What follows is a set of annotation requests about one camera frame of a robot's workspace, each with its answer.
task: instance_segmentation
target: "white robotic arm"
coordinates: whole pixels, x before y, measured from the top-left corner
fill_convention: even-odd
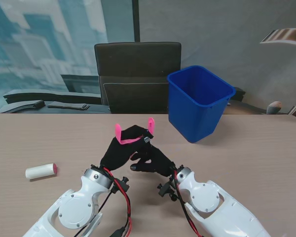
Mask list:
[[[92,166],[82,175],[81,181],[79,191],[65,192],[24,237],[63,237],[54,227],[57,217],[69,229],[80,229],[89,224],[82,236],[90,236],[102,219],[102,213],[98,212],[98,197],[109,192],[112,180],[96,166]]]
[[[271,237],[254,214],[213,181],[196,182],[187,167],[178,170],[177,181],[180,191],[190,193],[187,210],[213,237]],[[201,213],[210,216],[203,218]]]

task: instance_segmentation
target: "cable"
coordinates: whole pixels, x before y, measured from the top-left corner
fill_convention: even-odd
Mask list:
[[[118,189],[120,190],[120,192],[124,195],[124,197],[126,199],[126,202],[127,202],[127,220],[126,220],[126,224],[125,224],[124,228],[127,230],[125,233],[126,233],[126,237],[128,237],[131,230],[132,230],[130,199],[129,199],[128,195],[126,194],[126,192],[121,187],[121,185],[118,183],[117,179],[114,178],[113,174],[107,168],[104,167],[103,169],[108,173],[109,176],[111,176],[113,178],[114,184],[118,187]]]
[[[187,222],[189,223],[189,225],[191,226],[191,228],[193,229],[193,231],[196,233],[196,235],[198,237],[203,237],[202,235],[199,234],[199,232],[197,231],[196,226],[194,225],[193,221],[191,220],[190,216],[187,213],[187,210],[185,208],[185,205],[184,205],[184,202],[183,202],[180,190],[179,190],[178,179],[177,179],[177,171],[176,170],[174,170],[174,183],[175,183],[178,198],[179,198],[179,201],[180,201],[180,204],[182,206],[182,209],[183,209],[183,212],[184,212],[184,215],[186,217]]]
[[[109,199],[109,197],[111,196],[111,194],[112,194],[112,192],[110,192],[110,193],[107,195],[106,199],[104,200],[104,202],[103,202],[102,205],[100,206],[98,212],[100,212],[101,209],[104,207],[105,203],[108,201],[108,199]]]
[[[110,192],[107,197],[105,198],[104,202],[102,203],[102,205],[100,206],[98,212],[101,211],[101,209],[104,207],[105,203],[108,201],[109,197],[111,196],[112,192]],[[82,227],[77,234],[75,234],[74,237],[77,237],[89,224],[85,225],[84,227]]]

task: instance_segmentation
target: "white cylinder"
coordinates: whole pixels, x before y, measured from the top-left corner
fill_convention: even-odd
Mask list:
[[[57,174],[57,165],[55,163],[28,168],[25,171],[27,179],[36,179],[53,174]]]

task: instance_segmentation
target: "black clamp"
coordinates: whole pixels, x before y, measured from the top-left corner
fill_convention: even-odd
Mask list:
[[[129,179],[127,177],[123,177],[122,181],[116,178],[115,180],[117,180],[118,184],[122,187],[124,192],[127,192],[127,190],[129,189],[129,185],[126,183],[129,181]],[[118,190],[119,190],[118,186],[114,183],[113,188],[111,189],[111,192],[116,194]]]
[[[158,189],[160,189],[158,194],[162,197],[164,197],[166,194],[169,194],[171,200],[176,201],[178,199],[178,196],[175,195],[174,190],[171,188],[171,182],[172,180],[165,183],[164,185],[159,184],[157,187]]]

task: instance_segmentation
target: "chair backrest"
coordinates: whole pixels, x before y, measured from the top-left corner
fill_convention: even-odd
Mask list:
[[[166,78],[170,73],[181,69],[180,43],[97,44],[95,55],[102,104],[110,107],[112,105],[113,110],[117,109],[118,105],[119,113],[149,113],[151,112],[149,108],[153,106],[166,112],[167,100],[164,100],[168,94],[168,88],[165,86]],[[151,107],[146,107],[145,104],[149,99]]]

